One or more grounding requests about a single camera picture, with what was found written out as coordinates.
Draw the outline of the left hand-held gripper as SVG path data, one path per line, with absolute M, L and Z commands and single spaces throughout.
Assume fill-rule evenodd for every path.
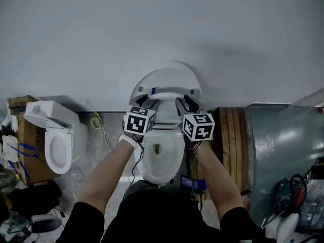
M 156 112 L 160 105 L 159 99 L 149 99 L 148 94 L 135 98 L 136 106 L 131 106 L 124 116 L 124 131 L 144 136 L 154 125 Z

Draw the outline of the person's black shirt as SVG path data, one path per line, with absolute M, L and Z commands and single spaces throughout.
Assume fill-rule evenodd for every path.
M 228 211 L 220 228 L 208 226 L 197 204 L 150 189 L 127 196 L 104 228 L 95 207 L 77 202 L 56 243 L 275 243 L 266 238 L 243 207 Z

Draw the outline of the person's right forearm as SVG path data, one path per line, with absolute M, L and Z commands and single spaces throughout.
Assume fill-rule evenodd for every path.
M 220 220 L 238 207 L 244 207 L 240 191 L 206 141 L 194 146 L 194 155 L 200 165 L 207 189 Z

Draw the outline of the red black power tool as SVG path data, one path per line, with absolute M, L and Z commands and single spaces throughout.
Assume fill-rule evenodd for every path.
M 307 185 L 303 176 L 294 174 L 290 178 L 291 206 L 299 208 L 305 201 Z

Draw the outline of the grey padded stool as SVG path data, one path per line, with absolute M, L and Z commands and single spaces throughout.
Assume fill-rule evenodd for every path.
M 47 233 L 58 229 L 62 225 L 62 221 L 53 215 L 34 215 L 31 217 L 32 233 Z

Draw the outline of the white plastic pouch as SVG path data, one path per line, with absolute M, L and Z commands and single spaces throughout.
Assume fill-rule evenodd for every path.
M 19 161 L 18 139 L 12 135 L 2 135 L 3 159 L 16 163 Z

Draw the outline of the person's left forearm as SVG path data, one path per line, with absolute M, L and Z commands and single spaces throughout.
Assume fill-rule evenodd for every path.
M 76 201 L 87 203 L 104 214 L 133 151 L 134 148 L 129 142 L 118 142 L 81 186 Z

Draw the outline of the white wristband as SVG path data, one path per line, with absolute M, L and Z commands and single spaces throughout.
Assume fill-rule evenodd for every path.
M 128 142 L 134 150 L 136 150 L 137 146 L 138 146 L 138 143 L 136 140 L 134 140 L 133 138 L 129 137 L 128 135 L 126 134 L 121 134 L 118 141 L 120 142 L 121 140 L 124 140 L 126 142 Z

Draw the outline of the person's dark green trousers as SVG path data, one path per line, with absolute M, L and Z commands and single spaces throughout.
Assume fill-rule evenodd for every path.
M 180 192 L 180 188 L 177 186 L 177 184 L 166 184 L 162 186 L 158 186 L 155 184 L 152 184 L 146 180 L 139 180 L 135 182 L 134 184 L 130 185 L 130 187 L 126 190 L 125 196 L 129 196 L 132 193 L 143 191 L 143 190 L 151 190 L 151 189 L 159 189 L 165 192 L 170 193 L 178 193 Z

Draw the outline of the brown cardboard box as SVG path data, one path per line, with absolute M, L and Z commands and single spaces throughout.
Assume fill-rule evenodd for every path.
M 48 166 L 45 158 L 45 129 L 24 118 L 28 103 L 37 100 L 29 95 L 8 99 L 10 114 L 18 119 L 19 161 L 13 163 L 24 184 L 33 184 L 58 177 Z

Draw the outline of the small white toilet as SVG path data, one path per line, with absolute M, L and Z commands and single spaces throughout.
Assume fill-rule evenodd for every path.
M 55 101 L 35 101 L 27 103 L 24 118 L 45 129 L 45 158 L 54 173 L 67 173 L 74 160 L 87 156 L 88 127 L 75 112 Z

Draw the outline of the teal metal platform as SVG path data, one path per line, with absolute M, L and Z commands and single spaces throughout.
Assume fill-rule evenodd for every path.
M 254 105 L 247 113 L 254 153 L 250 215 L 261 225 L 273 213 L 277 182 L 303 175 L 324 156 L 324 112 L 315 107 Z

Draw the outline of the clear plastic wrapped bundle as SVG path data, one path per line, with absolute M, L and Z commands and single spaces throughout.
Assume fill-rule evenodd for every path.
M 308 181 L 296 230 L 301 233 L 324 232 L 324 180 Z

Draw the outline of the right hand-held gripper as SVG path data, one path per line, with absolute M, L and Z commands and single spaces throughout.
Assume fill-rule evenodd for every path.
M 192 96 L 184 95 L 184 99 L 179 97 L 175 99 L 175 106 L 181 119 L 180 130 L 191 142 L 212 140 L 215 121 L 200 101 Z

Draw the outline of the wooden slat platform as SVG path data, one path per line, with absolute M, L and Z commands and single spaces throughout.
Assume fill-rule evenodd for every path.
M 241 107 L 219 107 L 211 114 L 215 121 L 211 149 L 235 180 L 249 210 L 254 160 L 246 113 Z

